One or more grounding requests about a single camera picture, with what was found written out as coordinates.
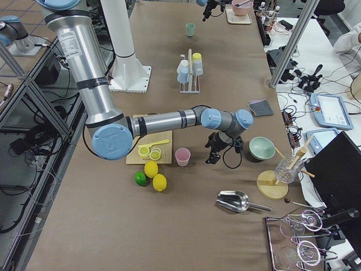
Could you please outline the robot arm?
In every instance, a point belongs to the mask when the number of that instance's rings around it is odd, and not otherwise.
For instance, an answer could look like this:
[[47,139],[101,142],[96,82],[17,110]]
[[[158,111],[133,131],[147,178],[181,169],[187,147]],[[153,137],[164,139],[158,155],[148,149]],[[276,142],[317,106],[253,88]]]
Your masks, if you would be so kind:
[[253,123],[247,110],[235,113],[205,106],[151,116],[128,117],[116,108],[112,90],[146,92],[151,67],[135,56],[129,16],[124,1],[102,1],[102,9],[115,52],[113,76],[106,77],[105,63],[85,1],[40,1],[47,27],[58,37],[72,71],[88,117],[86,127],[97,156],[117,160],[128,155],[136,137],[201,125],[213,132],[206,146],[208,163],[232,147],[243,151],[242,133]]
[[[212,17],[219,17],[221,16],[226,8],[226,5],[228,4],[228,1],[223,0],[196,0],[196,4],[204,7],[203,14],[203,21],[208,20],[211,16]],[[212,15],[212,11],[216,9],[217,7],[220,7],[221,13],[219,15]]]

